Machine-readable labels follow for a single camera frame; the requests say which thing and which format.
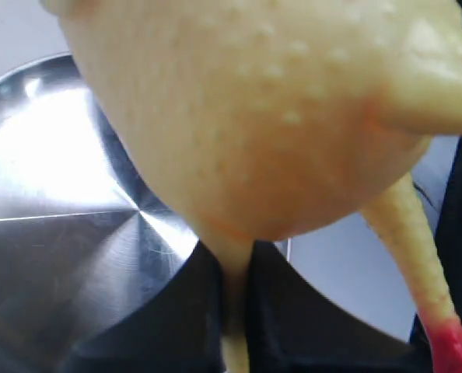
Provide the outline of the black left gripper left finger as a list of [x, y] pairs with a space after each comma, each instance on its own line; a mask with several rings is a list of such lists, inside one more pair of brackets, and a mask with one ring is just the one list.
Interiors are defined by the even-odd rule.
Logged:
[[77, 343], [61, 372], [221, 372], [221, 270], [198, 243], [167, 285], [112, 327]]

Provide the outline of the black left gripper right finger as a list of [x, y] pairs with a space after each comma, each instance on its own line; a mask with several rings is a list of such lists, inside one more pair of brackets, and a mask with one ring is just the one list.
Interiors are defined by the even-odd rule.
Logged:
[[254, 243], [246, 336], [252, 372], [430, 372], [431, 358], [311, 287], [271, 242]]

